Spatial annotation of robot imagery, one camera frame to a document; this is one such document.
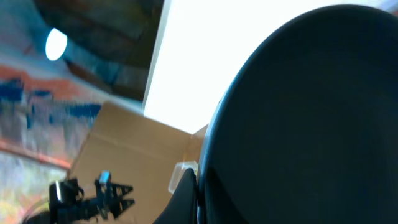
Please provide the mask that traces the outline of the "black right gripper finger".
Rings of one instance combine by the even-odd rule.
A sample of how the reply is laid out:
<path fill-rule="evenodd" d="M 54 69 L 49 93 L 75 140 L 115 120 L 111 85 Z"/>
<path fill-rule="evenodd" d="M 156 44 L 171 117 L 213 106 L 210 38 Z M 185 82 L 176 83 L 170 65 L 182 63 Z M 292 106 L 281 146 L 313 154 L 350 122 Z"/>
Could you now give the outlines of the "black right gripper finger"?
<path fill-rule="evenodd" d="M 154 224 L 197 224 L 197 180 L 187 169 L 164 211 Z"/>

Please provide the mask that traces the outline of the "dark blue plate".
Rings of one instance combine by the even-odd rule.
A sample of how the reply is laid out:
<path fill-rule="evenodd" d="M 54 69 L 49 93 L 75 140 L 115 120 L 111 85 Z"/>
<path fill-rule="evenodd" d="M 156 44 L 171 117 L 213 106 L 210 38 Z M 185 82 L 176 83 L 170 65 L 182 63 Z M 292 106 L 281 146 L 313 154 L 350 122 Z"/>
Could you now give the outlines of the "dark blue plate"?
<path fill-rule="evenodd" d="M 397 222 L 397 18 L 306 12 L 248 58 L 208 126 L 205 223 Z"/>

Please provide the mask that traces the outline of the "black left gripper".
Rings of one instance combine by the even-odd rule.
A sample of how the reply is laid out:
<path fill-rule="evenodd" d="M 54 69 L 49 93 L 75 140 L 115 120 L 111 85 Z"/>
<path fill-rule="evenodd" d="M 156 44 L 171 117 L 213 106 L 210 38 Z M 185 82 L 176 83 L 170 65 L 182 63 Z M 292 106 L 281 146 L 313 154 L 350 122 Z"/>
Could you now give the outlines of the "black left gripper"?
<path fill-rule="evenodd" d="M 109 201 L 111 200 L 112 196 L 123 198 L 125 195 L 134 190 L 133 186 L 131 185 L 111 184 L 110 180 L 104 182 L 99 179 L 95 180 L 95 187 L 97 207 L 103 220 L 108 219 L 108 213 L 110 211 Z M 113 203 L 111 206 L 113 218 L 118 218 L 123 212 L 125 212 L 134 204 L 134 199 L 121 199 Z"/>

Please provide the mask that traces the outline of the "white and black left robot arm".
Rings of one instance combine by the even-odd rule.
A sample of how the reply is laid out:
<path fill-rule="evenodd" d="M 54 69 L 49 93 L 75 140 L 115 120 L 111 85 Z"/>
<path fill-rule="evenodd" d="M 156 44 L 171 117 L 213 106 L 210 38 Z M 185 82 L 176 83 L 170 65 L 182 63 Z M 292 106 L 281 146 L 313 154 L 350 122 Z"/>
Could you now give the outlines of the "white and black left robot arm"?
<path fill-rule="evenodd" d="M 109 217 L 117 219 L 123 212 L 135 204 L 133 199 L 124 197 L 134 188 L 110 180 L 94 181 L 96 196 L 84 198 L 85 191 L 73 178 L 55 182 L 49 186 L 49 208 L 37 214 L 27 212 L 22 224 L 28 223 L 74 223 Z"/>

